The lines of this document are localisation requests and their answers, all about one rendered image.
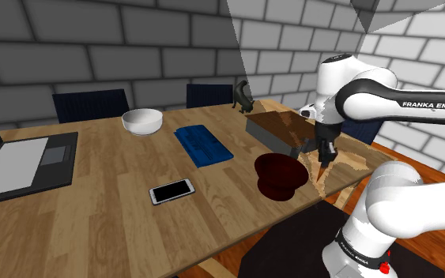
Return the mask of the dark robot stand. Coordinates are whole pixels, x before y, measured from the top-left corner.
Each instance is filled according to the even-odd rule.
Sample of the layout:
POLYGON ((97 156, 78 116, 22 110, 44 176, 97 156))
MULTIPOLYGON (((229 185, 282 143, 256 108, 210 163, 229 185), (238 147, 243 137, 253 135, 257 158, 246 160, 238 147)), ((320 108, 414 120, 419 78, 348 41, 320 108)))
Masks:
POLYGON ((320 201, 281 221, 243 256, 238 278, 330 278, 322 250, 348 218, 320 201))

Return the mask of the wooden table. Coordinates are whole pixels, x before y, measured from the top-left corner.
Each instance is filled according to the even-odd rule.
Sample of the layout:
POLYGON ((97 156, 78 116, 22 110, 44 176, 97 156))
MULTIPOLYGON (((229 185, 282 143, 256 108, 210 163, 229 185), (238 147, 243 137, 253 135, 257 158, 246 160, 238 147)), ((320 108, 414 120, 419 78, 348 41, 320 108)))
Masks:
POLYGON ((389 156, 347 135, 319 172, 315 152, 300 156, 310 180, 285 202, 257 187, 255 160, 267 148, 231 105, 164 113, 149 136, 120 118, 2 133, 6 140, 77 132, 69 186, 0 202, 0 278, 168 278, 245 238, 354 186, 389 156), (234 157, 197 168, 174 132, 204 125, 234 157), (193 194, 153 205, 149 189, 188 178, 193 194))

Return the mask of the dark red bowl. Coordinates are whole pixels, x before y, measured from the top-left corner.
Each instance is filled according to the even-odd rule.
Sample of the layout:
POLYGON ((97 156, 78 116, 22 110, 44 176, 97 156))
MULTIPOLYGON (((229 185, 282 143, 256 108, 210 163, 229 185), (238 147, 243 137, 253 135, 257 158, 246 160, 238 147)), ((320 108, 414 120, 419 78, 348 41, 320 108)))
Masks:
POLYGON ((280 153, 266 153, 255 160, 258 189, 274 201, 288 201, 309 179, 307 168, 298 160, 280 153))

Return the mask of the blue book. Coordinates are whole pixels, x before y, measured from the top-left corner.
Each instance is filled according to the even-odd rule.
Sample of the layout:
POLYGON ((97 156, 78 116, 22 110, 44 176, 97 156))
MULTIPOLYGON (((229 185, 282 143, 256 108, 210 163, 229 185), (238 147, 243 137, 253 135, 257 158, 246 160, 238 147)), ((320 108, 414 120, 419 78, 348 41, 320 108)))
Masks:
POLYGON ((181 127, 174 134, 197 168, 221 163, 234 157, 204 125, 181 127))

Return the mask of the grey box with brown top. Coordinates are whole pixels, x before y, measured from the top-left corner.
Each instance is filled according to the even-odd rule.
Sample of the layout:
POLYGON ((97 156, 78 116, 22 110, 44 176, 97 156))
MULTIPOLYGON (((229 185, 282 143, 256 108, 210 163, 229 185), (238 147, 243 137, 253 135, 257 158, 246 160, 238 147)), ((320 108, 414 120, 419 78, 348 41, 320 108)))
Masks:
POLYGON ((294 159, 317 149, 315 126, 293 111, 247 115, 246 131, 272 152, 294 159))

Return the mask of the black animal figure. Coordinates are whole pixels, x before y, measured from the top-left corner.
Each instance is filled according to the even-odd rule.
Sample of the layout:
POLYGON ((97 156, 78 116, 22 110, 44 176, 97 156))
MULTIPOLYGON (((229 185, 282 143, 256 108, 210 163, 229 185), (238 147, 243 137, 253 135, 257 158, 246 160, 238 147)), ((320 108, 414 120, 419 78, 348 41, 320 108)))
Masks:
POLYGON ((241 108, 239 112, 244 114, 245 112, 251 113, 254 109, 254 100, 250 101, 244 94, 243 88, 248 84, 246 80, 242 80, 233 91, 233 108, 236 107, 236 104, 240 104, 241 108))

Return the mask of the white bowl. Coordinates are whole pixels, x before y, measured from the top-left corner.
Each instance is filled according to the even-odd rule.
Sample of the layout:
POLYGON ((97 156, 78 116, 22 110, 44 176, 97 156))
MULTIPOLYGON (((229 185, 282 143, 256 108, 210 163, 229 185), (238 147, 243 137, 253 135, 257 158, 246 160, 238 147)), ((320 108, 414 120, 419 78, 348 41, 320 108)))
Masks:
POLYGON ((156 109, 139 108, 123 114, 124 128, 137 136, 146 136, 158 131, 163 124, 163 113, 156 109))

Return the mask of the white-rimmed black smartphone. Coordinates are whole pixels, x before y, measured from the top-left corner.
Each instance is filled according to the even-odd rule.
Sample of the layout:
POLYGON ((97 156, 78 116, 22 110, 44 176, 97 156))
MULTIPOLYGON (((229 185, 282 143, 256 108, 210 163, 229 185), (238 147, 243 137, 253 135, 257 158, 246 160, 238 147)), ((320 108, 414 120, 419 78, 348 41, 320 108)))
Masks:
POLYGON ((193 194, 195 188, 188 178, 166 183, 149 189, 149 196, 153 205, 160 205, 168 201, 193 194))

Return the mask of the dark blue chair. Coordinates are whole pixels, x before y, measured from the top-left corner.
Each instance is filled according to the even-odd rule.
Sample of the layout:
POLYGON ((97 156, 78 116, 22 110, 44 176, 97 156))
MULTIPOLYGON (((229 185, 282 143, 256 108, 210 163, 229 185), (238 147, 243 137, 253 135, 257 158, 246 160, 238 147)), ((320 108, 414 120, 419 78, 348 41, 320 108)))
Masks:
POLYGON ((120 117, 130 110, 123 89, 59 93, 52 98, 60 123, 120 117))
POLYGON ((231 103, 232 85, 187 84, 187 108, 231 103))
POLYGON ((383 121, 356 122, 353 120, 345 120, 341 124, 341 132, 367 145, 371 145, 382 124, 383 121))

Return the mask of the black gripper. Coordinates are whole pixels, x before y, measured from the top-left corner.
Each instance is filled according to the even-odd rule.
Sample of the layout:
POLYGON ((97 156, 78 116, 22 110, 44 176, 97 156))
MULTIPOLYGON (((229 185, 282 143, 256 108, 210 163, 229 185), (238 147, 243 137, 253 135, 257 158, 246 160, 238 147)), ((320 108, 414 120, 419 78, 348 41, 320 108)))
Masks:
POLYGON ((341 124, 315 123, 315 143, 319 148, 319 162, 321 168, 327 168, 329 161, 334 161, 338 151, 334 146, 334 141, 341 133, 341 124))

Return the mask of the dark grey open laptop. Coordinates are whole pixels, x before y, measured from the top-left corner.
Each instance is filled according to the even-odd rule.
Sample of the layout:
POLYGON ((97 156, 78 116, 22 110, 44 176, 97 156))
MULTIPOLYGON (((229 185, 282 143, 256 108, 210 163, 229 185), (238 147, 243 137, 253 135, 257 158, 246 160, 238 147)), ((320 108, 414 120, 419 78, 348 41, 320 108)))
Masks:
POLYGON ((0 136, 0 201, 69 186, 78 133, 16 141, 0 136))

